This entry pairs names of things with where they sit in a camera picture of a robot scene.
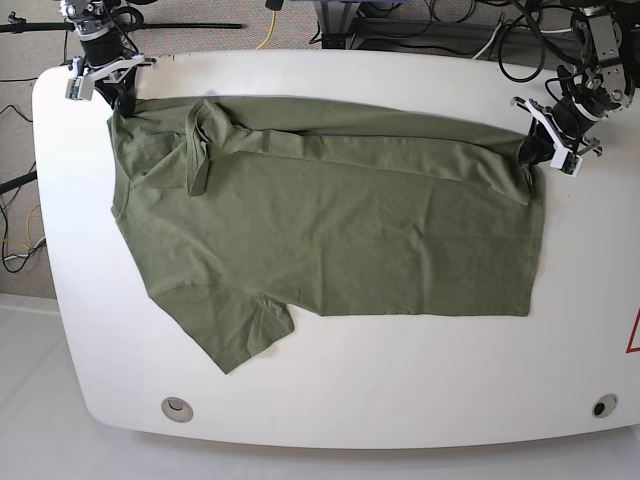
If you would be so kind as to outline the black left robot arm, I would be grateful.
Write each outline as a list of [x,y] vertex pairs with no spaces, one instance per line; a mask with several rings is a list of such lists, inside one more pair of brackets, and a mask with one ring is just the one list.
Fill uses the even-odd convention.
[[557,1],[552,6],[571,13],[570,30],[580,45],[573,57],[560,49],[546,34],[534,13],[545,8],[538,1],[512,1],[519,18],[540,46],[539,65],[528,77],[505,77],[527,83],[542,72],[548,53],[563,61],[556,76],[544,82],[559,85],[555,104],[542,106],[520,97],[512,104],[527,111],[532,121],[521,144],[518,162],[533,166],[548,162],[567,175],[575,176],[587,153],[602,154],[601,142],[588,135],[614,111],[631,106],[639,86],[639,3],[637,1]]

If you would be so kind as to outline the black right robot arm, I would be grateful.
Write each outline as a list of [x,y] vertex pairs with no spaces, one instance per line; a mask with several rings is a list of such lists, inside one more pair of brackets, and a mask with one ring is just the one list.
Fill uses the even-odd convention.
[[112,110],[128,117],[136,104],[137,70],[152,66],[129,36],[144,25],[140,1],[62,1],[60,13],[73,26],[83,54],[71,60],[65,97],[89,101],[99,93]]

